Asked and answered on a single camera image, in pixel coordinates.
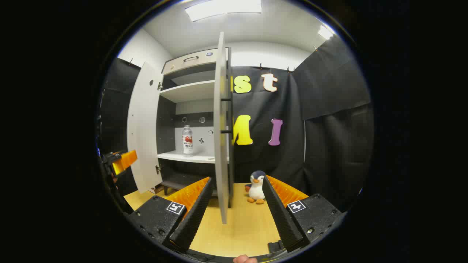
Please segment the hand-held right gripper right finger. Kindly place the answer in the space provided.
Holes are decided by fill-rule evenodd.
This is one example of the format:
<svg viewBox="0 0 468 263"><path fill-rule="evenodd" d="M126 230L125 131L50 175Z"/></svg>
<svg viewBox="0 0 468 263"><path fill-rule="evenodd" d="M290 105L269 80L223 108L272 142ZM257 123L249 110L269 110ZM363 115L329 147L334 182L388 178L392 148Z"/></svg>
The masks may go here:
<svg viewBox="0 0 468 263"><path fill-rule="evenodd" d="M263 192L287 252L317 245L347 215L323 195L308 196L269 175L263 181Z"/></svg>

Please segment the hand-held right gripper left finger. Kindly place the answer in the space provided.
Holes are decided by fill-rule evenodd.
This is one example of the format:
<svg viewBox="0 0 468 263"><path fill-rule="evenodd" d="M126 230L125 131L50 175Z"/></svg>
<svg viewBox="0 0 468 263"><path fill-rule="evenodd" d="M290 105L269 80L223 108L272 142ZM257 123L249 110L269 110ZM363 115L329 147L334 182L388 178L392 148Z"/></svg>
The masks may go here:
<svg viewBox="0 0 468 263"><path fill-rule="evenodd" d="M206 177L168 198L153 196L128 219L151 242L186 252L196 236L213 192L213 178Z"/></svg>

